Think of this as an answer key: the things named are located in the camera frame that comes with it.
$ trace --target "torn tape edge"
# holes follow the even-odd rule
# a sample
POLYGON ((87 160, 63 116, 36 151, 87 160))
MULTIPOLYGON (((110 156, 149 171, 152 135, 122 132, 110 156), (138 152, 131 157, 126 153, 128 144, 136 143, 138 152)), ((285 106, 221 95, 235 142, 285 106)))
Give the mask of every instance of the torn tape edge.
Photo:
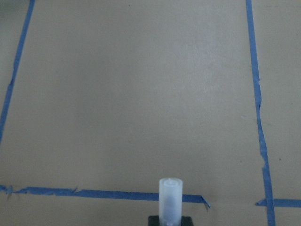
POLYGON ((5 95, 5 98, 4 98, 4 103, 3 103, 1 117, 0 117, 0 144, 1 144, 1 141, 2 141, 2 137, 3 137, 3 131, 4 131, 6 118, 7 118, 7 115, 8 115, 9 104, 10 104, 10 100, 11 100, 11 97, 12 97, 12 94, 13 94, 15 80, 16 80, 18 68, 19 68, 19 65, 20 65, 23 46, 24 46, 24 43, 25 43, 25 39, 26 39, 30 19, 31 19, 31 16, 32 16, 34 3, 35 3, 35 0, 30 0, 30 2, 29 2, 29 6, 28 6, 28 9, 27 9, 26 17, 25 17, 25 20, 24 20, 22 32, 21 32, 21 35, 20 35, 20 40, 19 40, 19 43, 18 43, 16 55, 15 55, 12 78, 11 78, 11 81, 8 85, 6 95, 5 95))
MULTIPOLYGON (((144 200, 144 201, 158 201, 158 193, 144 193, 144 192, 122 192, 122 191, 102 191, 102 190, 87 190, 83 189, 77 191, 76 189, 68 188, 47 188, 47 187, 26 187, 18 191, 14 191, 13 187, 6 188, 0 185, 0 192, 6 194, 35 194, 35 195, 56 195, 56 196, 75 196, 85 198, 103 198, 103 199, 127 199, 127 200, 144 200)), ((201 195, 183 194, 183 202, 189 203, 204 203, 208 208, 211 205, 201 195)))

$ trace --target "gray floor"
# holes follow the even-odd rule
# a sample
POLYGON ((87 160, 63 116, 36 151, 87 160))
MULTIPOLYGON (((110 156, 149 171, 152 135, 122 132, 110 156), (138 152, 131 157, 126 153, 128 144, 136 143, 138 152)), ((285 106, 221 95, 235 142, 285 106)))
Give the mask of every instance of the gray floor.
MULTIPOLYGON (((2 5, 1 104, 28 2, 2 5)), ((275 198, 300 199, 300 7, 253 1, 275 198)), ((0 151, 0 184, 16 190, 158 192, 178 177, 212 205, 183 205, 195 225, 267 225, 245 1, 37 1, 0 151)), ((147 225, 158 213, 146 201, 0 199, 12 226, 147 225)), ((276 208, 276 220, 296 225, 300 209, 276 208)))

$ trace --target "white cylinder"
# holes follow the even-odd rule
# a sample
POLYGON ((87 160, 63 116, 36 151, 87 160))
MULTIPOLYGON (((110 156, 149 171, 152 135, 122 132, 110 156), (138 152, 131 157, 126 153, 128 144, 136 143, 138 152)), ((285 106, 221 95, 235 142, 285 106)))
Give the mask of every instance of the white cylinder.
POLYGON ((163 178, 159 182, 160 226, 181 226, 183 182, 163 178))

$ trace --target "plastic tube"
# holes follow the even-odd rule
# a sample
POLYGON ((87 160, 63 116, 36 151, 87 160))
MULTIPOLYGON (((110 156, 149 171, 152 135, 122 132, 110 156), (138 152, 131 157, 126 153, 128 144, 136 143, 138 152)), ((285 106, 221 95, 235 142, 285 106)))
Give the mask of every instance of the plastic tube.
POLYGON ((160 226, 181 226, 183 182, 163 178, 159 182, 160 226))

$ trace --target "blue tape line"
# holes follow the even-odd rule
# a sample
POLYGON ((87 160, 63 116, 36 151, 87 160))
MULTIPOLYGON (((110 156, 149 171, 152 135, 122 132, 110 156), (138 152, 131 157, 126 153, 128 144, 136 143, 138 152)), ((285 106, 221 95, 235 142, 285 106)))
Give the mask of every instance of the blue tape line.
POLYGON ((248 30, 249 30, 249 40, 250 40, 250 54, 251 54, 251 63, 252 63, 258 137, 259 137, 261 156, 264 160, 264 167, 262 168, 262 172, 263 172, 264 190, 265 190, 265 196, 267 202, 268 225, 275 226, 276 221, 275 221, 275 211, 274 211, 274 203, 273 203, 272 181, 269 172, 268 149, 265 143, 264 134, 261 126, 261 119, 260 119, 261 90, 259 84, 259 70, 258 70, 255 30, 254 30, 254 22, 253 22, 252 0, 246 0, 246 14, 248 20, 248 30))
MULTIPOLYGON (((158 193, 143 192, 119 192, 119 191, 98 191, 98 190, 80 190, 66 188, 46 188, 46 187, 26 187, 19 191, 14 191, 12 186, 6 188, 0 185, 0 192, 6 194, 37 194, 37 195, 56 195, 56 196, 76 196, 86 198, 103 198, 103 199, 127 199, 127 200, 145 200, 158 201, 158 193)), ((210 204, 201 195, 184 194, 183 202, 204 203, 209 208, 210 204)))
POLYGON ((20 40, 19 40, 19 44, 18 44, 16 56, 15 56, 12 79, 11 79, 10 84, 8 85, 5 99, 4 99, 4 104, 3 104, 2 113, 1 113, 1 117, 0 117, 0 143, 1 143, 1 140, 3 137, 4 125, 5 125, 7 115, 8 115, 9 104, 10 104, 11 96, 12 96, 13 89, 14 89, 14 84, 15 84, 15 80, 16 80, 16 76, 17 76, 17 72, 18 72, 18 68, 19 68, 19 64, 20 64, 20 59, 21 59, 21 55, 22 55, 22 51, 23 51, 23 46, 24 46, 24 42, 25 42, 27 30, 28 30, 30 18, 32 16, 34 2, 35 2, 35 0, 30 0, 29 6, 28 6, 26 18, 25 18, 25 21, 23 24, 22 33, 20 36, 20 40))
MULTIPOLYGON (((265 199, 256 203, 256 206, 267 206, 265 199)), ((298 199, 274 199, 275 207, 295 207, 301 208, 301 200, 298 199)))

